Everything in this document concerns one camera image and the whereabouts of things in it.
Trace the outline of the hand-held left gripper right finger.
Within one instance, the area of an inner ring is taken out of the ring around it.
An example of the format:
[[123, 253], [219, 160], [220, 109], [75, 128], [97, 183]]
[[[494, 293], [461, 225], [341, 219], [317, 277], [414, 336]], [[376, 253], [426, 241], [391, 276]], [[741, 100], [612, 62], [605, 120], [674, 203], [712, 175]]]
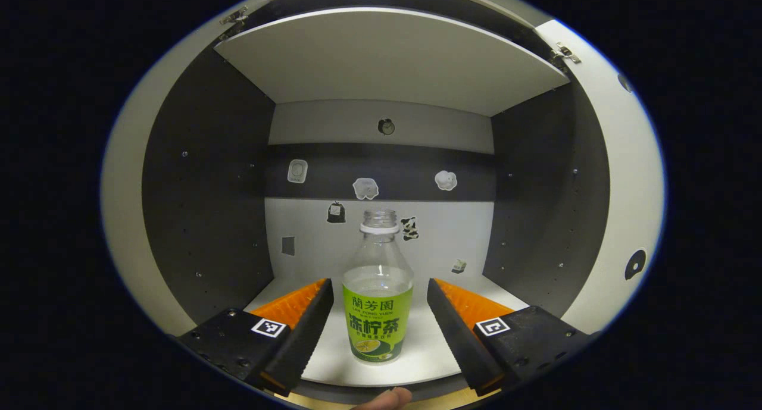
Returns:
[[428, 282], [428, 306], [477, 396], [530, 383], [590, 344], [589, 334], [539, 306], [514, 310], [438, 278]]

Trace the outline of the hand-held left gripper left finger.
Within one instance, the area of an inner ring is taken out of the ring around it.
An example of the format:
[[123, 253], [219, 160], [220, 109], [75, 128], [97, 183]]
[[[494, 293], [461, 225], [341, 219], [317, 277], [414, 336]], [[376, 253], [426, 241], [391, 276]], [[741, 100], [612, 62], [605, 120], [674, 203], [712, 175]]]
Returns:
[[243, 383], [289, 396], [333, 305], [332, 281], [322, 278], [253, 311], [225, 309], [177, 341]]

